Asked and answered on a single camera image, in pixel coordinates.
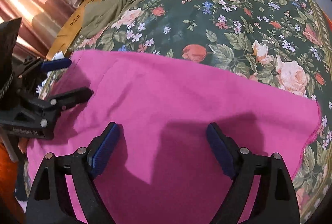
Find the floral bed cover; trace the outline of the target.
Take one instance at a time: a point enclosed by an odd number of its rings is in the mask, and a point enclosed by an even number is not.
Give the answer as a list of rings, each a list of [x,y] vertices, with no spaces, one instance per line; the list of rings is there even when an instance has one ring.
[[[331,221],[331,21],[315,0],[145,0],[66,49],[187,59],[318,102],[293,184],[302,223]]]

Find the olive green garment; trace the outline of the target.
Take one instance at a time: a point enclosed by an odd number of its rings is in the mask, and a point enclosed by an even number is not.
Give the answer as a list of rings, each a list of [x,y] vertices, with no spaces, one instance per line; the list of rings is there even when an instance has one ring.
[[[85,6],[80,34],[90,39],[143,0],[102,0]]]

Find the pink striped curtain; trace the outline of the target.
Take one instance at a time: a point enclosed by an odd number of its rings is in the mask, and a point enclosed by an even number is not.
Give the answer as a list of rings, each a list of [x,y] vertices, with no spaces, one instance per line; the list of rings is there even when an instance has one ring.
[[[1,0],[1,21],[21,18],[13,56],[45,57],[82,0]]]

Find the pink pants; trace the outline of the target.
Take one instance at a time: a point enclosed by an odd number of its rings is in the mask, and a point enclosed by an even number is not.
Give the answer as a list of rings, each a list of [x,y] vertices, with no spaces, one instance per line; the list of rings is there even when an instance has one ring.
[[[278,152],[294,176],[317,136],[317,102],[216,67],[136,52],[81,50],[54,85],[87,86],[91,99],[62,113],[52,140],[32,139],[28,173],[46,153],[73,153],[108,123],[120,140],[96,188],[116,223],[208,223],[224,200],[227,177],[206,139],[215,122],[252,153]]]

